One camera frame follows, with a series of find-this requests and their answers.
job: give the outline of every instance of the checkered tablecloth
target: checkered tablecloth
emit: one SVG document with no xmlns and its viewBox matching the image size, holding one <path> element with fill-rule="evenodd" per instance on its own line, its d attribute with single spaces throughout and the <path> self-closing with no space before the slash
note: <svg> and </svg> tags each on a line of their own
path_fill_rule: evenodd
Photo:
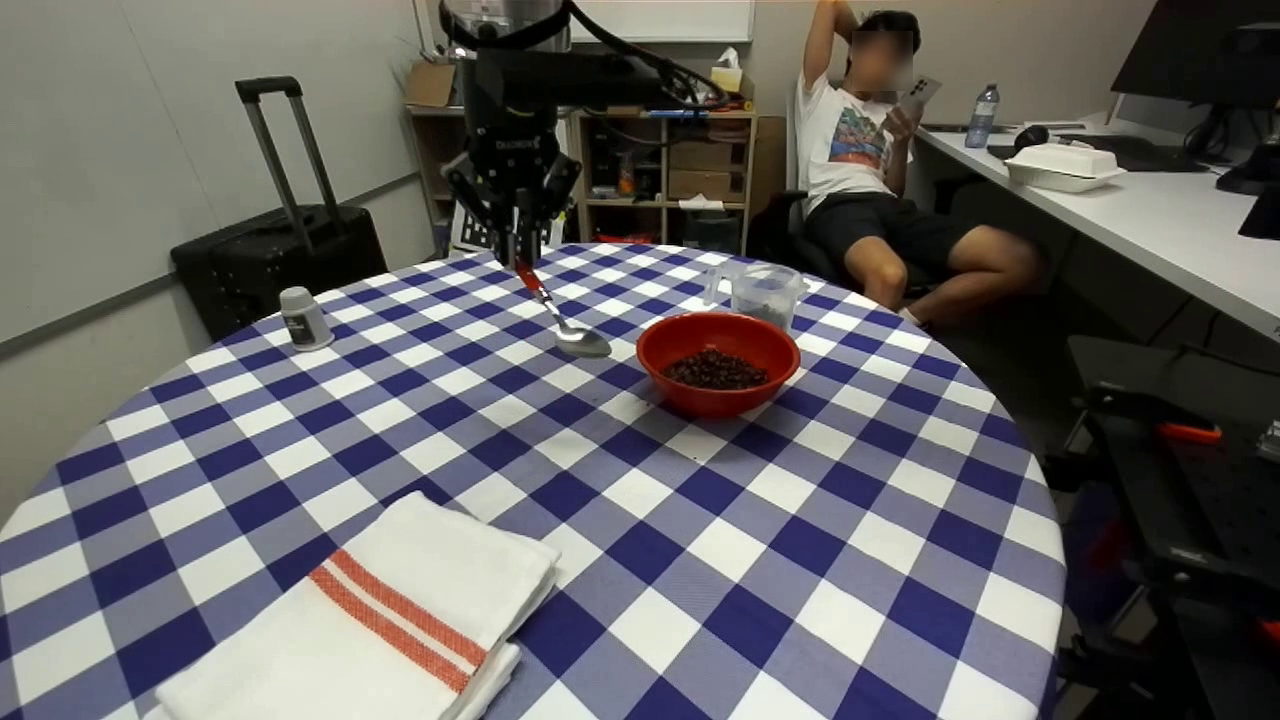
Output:
<svg viewBox="0 0 1280 720">
<path fill-rule="evenodd" d="M 493 717 L 1032 717 L 1060 625 L 1038 459 L 951 353 L 816 282 L 802 370 L 689 424 L 634 360 L 721 255 L 564 245 L 564 360 L 485 255 L 325 296 L 90 432 L 0 536 L 0 717 L 141 717 L 383 504 L 424 491 L 562 546 Z"/>
</svg>

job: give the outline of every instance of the white napkin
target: white napkin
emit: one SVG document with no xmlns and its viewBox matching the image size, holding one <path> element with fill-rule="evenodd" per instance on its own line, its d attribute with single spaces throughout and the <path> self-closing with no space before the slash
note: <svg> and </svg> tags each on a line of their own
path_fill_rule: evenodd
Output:
<svg viewBox="0 0 1280 720">
<path fill-rule="evenodd" d="M 152 720 L 482 717 L 551 546 L 403 496 L 235 636 L 157 687 Z"/>
</svg>

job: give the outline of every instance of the black suitcase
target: black suitcase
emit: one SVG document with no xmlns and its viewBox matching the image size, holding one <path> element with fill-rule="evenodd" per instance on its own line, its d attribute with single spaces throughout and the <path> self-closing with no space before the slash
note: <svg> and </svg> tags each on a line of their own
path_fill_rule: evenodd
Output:
<svg viewBox="0 0 1280 720">
<path fill-rule="evenodd" d="M 177 277 L 187 286 L 213 338 L 277 312 L 290 282 L 327 293 L 387 266 L 369 209 L 331 201 L 320 145 L 303 106 L 303 89 L 294 77 L 263 77 L 240 81 L 235 90 L 286 209 L 171 248 Z M 260 97 L 269 90 L 290 97 L 325 203 L 297 203 L 269 118 L 260 112 Z"/>
</svg>

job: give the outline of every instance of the small cup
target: small cup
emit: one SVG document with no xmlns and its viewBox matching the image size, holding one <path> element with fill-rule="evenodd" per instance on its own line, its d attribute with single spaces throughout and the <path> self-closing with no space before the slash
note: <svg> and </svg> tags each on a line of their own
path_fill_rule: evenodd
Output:
<svg viewBox="0 0 1280 720">
<path fill-rule="evenodd" d="M 704 277 L 704 304 L 726 304 L 745 316 L 761 316 L 786 332 L 792 332 L 792 316 L 804 300 L 804 277 L 781 263 L 716 263 Z"/>
</svg>

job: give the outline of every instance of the cabinet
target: cabinet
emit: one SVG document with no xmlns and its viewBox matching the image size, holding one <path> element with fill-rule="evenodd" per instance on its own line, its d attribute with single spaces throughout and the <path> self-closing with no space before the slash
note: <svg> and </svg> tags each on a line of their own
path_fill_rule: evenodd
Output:
<svg viewBox="0 0 1280 720">
<path fill-rule="evenodd" d="M 756 112 L 577 112 L 584 238 L 748 253 Z"/>
</svg>

